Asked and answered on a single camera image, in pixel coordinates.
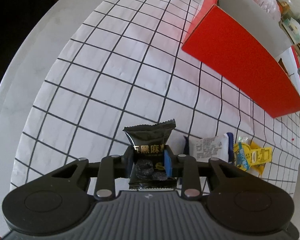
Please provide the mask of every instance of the ridged grip surface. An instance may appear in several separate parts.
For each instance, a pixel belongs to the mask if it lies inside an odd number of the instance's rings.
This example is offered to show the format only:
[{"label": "ridged grip surface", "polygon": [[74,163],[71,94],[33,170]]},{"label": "ridged grip surface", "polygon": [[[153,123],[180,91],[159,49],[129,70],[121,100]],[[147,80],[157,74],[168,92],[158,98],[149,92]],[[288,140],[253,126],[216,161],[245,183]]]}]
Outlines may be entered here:
[{"label": "ridged grip surface", "polygon": [[80,225],[53,236],[27,236],[12,231],[4,240],[247,240],[291,239],[285,232],[247,236],[229,231],[212,220],[203,206],[186,201],[176,191],[122,191],[109,202],[98,203]]}]

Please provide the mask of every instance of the snack wrapper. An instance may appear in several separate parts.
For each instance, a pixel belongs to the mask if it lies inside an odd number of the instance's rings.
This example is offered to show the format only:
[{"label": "snack wrapper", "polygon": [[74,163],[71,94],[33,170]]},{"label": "snack wrapper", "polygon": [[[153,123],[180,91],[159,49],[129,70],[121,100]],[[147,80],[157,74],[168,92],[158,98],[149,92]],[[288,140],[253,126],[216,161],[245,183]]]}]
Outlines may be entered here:
[{"label": "snack wrapper", "polygon": [[[254,141],[251,141],[250,143],[250,149],[258,149],[261,148],[258,144],[256,144]],[[253,165],[251,166],[252,169],[257,171],[260,176],[262,176],[263,171],[265,170],[266,163],[263,164],[258,164],[258,165]]]},{"label": "snack wrapper", "polygon": [[232,133],[225,133],[212,138],[189,139],[187,145],[189,155],[196,158],[197,162],[208,162],[212,157],[232,162],[234,158]]},{"label": "snack wrapper", "polygon": [[247,171],[252,166],[263,165],[272,160],[272,148],[256,148],[255,143],[252,148],[242,142],[238,142],[234,145],[234,164],[238,168]]},{"label": "snack wrapper", "polygon": [[123,129],[134,151],[134,166],[129,183],[131,187],[158,187],[159,182],[169,181],[164,167],[164,151],[175,127],[176,122],[173,119],[159,124],[142,124]]}]

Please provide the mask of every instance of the printed logo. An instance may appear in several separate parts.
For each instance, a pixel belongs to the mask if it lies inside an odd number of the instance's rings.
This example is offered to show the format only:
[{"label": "printed logo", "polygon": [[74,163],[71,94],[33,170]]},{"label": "printed logo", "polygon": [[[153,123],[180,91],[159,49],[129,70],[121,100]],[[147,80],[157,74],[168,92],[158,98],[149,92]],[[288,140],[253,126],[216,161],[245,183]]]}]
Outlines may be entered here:
[{"label": "printed logo", "polygon": [[149,194],[145,195],[145,197],[146,197],[147,199],[150,199],[150,198],[153,197],[153,195],[149,193]]}]

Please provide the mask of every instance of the round table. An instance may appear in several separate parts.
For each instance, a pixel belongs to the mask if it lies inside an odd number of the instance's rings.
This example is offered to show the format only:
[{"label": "round table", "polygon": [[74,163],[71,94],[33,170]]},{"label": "round table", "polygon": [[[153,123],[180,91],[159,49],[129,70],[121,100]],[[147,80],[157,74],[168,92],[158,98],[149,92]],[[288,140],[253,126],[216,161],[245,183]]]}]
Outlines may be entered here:
[{"label": "round table", "polygon": [[[232,132],[273,148],[262,179],[293,195],[298,114],[271,118],[237,87],[181,50],[202,0],[105,0],[52,65],[18,145],[11,188],[79,157],[123,154],[124,126],[176,119],[167,144]],[[126,183],[116,183],[117,190]]]}]

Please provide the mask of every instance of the white snack packet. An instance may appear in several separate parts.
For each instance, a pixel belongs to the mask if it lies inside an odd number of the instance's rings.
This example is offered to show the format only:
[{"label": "white snack packet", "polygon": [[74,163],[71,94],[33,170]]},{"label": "white snack packet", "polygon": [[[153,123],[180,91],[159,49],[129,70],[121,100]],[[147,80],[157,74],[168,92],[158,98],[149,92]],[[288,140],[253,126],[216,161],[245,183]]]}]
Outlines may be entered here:
[{"label": "white snack packet", "polygon": [[212,157],[228,162],[229,137],[225,133],[212,138],[193,140],[189,138],[189,154],[196,158],[197,162],[208,162]]}]

